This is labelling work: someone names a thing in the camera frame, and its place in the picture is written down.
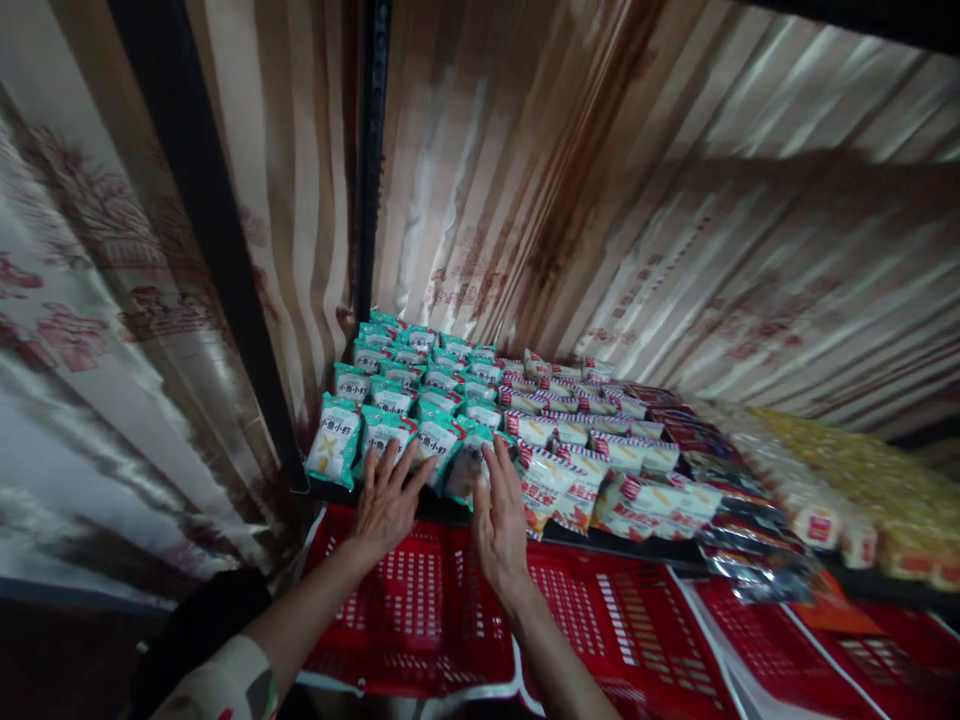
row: curtain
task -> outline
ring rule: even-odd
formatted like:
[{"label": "curtain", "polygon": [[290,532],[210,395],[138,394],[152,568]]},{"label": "curtain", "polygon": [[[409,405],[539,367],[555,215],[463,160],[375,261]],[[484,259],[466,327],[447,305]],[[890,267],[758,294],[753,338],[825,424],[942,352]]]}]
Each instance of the curtain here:
[{"label": "curtain", "polygon": [[725,0],[392,32],[382,307],[883,437],[960,411],[955,59]]},{"label": "curtain", "polygon": [[[0,7],[0,575],[275,574],[298,516],[106,3]],[[302,436],[344,347],[350,7],[188,4]]]}]

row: plastic basket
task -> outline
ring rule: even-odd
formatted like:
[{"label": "plastic basket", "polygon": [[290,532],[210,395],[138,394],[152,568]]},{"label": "plastic basket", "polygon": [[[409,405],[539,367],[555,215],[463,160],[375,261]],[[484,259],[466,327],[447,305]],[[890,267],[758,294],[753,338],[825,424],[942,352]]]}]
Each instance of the plastic basket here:
[{"label": "plastic basket", "polygon": [[[737,717],[729,687],[661,565],[530,545],[530,574],[557,625],[624,717]],[[528,668],[521,697],[543,714]]]}]

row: right hand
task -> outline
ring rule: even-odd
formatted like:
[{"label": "right hand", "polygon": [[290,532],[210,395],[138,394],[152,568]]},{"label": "right hand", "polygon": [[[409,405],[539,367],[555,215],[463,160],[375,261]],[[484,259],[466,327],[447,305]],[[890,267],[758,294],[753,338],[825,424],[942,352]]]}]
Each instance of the right hand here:
[{"label": "right hand", "polygon": [[482,446],[490,481],[483,475],[473,489],[473,541],[483,577],[509,611],[536,592],[527,570],[527,521],[523,495],[506,443],[494,437],[495,450]]}]

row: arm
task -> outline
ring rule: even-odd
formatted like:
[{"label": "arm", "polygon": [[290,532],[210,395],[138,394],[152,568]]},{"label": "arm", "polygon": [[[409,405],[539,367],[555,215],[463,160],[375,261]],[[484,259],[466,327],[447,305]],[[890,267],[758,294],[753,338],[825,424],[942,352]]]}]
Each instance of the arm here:
[{"label": "arm", "polygon": [[494,446],[495,452],[483,448],[489,483],[481,475],[473,491],[473,534],[483,576],[506,611],[547,716],[561,720],[618,718],[530,578],[520,478],[503,441],[495,438]]}]

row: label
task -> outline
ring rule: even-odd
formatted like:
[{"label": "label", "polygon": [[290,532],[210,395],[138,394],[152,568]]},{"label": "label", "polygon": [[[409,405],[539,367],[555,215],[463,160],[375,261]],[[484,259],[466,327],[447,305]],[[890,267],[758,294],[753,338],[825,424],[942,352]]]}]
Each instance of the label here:
[{"label": "label", "polygon": [[362,373],[340,373],[337,378],[337,397],[362,403],[370,392],[370,378]]}]

